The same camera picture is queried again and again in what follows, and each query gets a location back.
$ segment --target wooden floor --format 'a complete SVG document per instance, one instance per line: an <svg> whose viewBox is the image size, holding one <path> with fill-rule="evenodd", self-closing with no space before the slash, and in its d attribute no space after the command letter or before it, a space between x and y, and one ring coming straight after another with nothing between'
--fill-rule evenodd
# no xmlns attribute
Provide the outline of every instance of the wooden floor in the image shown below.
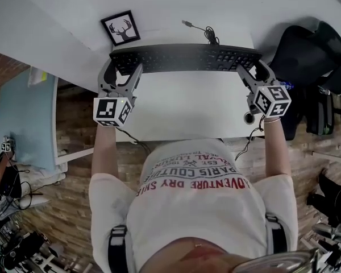
<svg viewBox="0 0 341 273"><path fill-rule="evenodd" d="M92 120L92 102L96 94L79 87L60 84L57 99L57 141L60 149L69 152L92 147L96 125ZM308 193L316 187L316 176L323 167L328 167L327 175L341 184L341 164L328 163L313 158L311 150L335 151L341 144L341 120L336 117L333 136L316 136L305 132L306 126L300 124L294 141L289 142L292 176L298 206L300 235L305 235L311 225L319 219L312 207L305 205ZM242 150L245 139L225 139L234 155ZM159 142L149 143L153 150ZM239 169L251 181L258 181L264 175L264 141L255 139L249 151L237 162ZM78 262L79 271L89 263L94 263L90 241L91 211L88 200L90 168L92 156L69 163L66 179L60 186L44 187L41 191L51 202L39 208L20 213L19 219L27 230L43 232L52 242L62 243L65 247L65 263ZM129 187L136 189L145 160L141 147L131 143L118 144L118 163L120 178ZM100 272L94 264L92 272Z"/></svg>

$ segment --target black picture frame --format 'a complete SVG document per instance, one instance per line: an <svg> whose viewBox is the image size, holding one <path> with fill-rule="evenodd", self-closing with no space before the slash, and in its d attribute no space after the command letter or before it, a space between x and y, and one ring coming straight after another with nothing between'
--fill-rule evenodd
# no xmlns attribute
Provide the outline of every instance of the black picture frame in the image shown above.
<svg viewBox="0 0 341 273"><path fill-rule="evenodd" d="M129 16L129 19L130 19L129 22L131 23L131 26L134 29L135 36L132 36L129 39L124 39L122 34L125 33L125 35L126 35L127 30L125 30L125 32L124 31L121 32L122 34L118 34L118 35L120 35L122 37L123 42L116 42L115 39L114 39L114 36L112 34L117 34L117 32L111 32L110 31L110 27L108 26L108 23L111 20L114 20L115 18L119 18L119 17L122 17L122 16L126 17L127 15ZM136 28L136 24L135 24L134 18L132 17L132 14L131 14L130 10L124 11L124 12L121 12L121 13L118 13L118 14L115 14L115 15L112 15L112 16L109 16L109 17L104 18L104 19L101 19L101 24L105 28L105 30L106 30L107 34L109 35L109 37L110 37L112 43L114 44L114 46L119 46L121 44L129 43L129 42L134 42L134 41L140 39L140 35L139 35L139 32L138 32L138 29Z"/></svg>

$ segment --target black pants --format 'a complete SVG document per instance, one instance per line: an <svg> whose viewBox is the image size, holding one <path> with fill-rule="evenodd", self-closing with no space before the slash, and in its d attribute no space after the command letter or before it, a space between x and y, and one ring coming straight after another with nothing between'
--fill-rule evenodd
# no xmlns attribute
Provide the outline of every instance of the black pants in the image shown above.
<svg viewBox="0 0 341 273"><path fill-rule="evenodd" d="M312 194L308 197L307 204L327 216L328 223L335 228L341 223L341 185L320 175L319 186L325 196Z"/></svg>

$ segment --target blue table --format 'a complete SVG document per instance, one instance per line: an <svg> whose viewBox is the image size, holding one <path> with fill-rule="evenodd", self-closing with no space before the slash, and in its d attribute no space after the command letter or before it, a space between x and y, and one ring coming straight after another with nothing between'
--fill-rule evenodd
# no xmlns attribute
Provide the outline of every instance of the blue table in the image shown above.
<svg viewBox="0 0 341 273"><path fill-rule="evenodd" d="M16 160L53 171L56 165L93 153L93 148L60 156L57 154L56 97L58 78L28 87L31 68L0 89L0 143L4 136L15 140Z"/></svg>

